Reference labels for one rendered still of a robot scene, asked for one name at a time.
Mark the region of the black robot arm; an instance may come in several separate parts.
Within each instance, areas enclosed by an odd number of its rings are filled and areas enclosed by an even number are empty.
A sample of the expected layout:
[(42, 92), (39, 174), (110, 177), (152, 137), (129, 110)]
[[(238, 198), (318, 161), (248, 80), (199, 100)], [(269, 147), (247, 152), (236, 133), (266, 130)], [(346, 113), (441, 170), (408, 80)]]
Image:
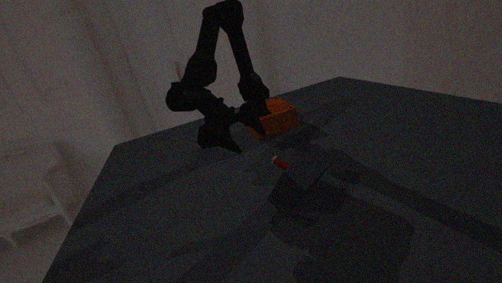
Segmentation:
[(244, 20), (242, 4), (238, 0), (225, 0), (205, 7), (202, 24), (194, 54), (189, 58), (181, 82), (171, 82), (166, 94), (166, 105), (171, 111), (194, 111), (202, 113), (204, 104), (215, 97), (209, 89), (215, 82), (217, 63), (214, 59), (220, 28), (227, 33), (240, 72), (238, 88), (244, 101), (254, 100), (258, 104), (258, 117), (271, 112), (266, 99), (269, 89), (254, 71), (246, 41), (242, 32)]

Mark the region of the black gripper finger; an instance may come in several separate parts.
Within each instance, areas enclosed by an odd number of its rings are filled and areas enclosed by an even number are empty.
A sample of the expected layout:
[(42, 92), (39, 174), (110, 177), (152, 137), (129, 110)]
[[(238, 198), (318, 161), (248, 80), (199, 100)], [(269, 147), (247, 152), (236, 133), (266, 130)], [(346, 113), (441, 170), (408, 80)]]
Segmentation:
[(219, 128), (212, 131), (209, 141), (209, 148), (220, 146), (226, 148), (238, 154), (242, 153), (242, 150), (237, 145), (237, 143), (224, 131), (220, 126)]
[(258, 109), (257, 107), (254, 107), (249, 111), (249, 114), (248, 114), (248, 117), (247, 117), (247, 120), (246, 120), (244, 127), (250, 126), (253, 130), (255, 130), (260, 135), (265, 137), (266, 132), (261, 124), (259, 117), (258, 117), (257, 109)]

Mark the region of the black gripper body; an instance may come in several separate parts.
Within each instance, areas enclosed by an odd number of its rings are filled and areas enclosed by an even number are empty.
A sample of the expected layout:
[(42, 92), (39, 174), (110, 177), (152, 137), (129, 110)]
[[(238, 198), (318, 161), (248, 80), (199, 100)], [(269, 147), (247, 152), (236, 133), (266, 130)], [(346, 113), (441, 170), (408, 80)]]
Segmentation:
[(258, 107), (258, 104), (254, 100), (250, 100), (243, 103), (240, 106), (240, 111), (235, 114), (235, 108), (233, 106), (228, 107), (223, 101), (222, 97), (212, 97), (202, 108), (202, 114), (205, 116), (204, 120), (207, 122), (201, 125), (198, 130), (197, 143), (202, 149), (208, 147), (213, 130), (220, 126), (226, 129), (238, 121), (245, 124), (249, 111), (254, 107)]

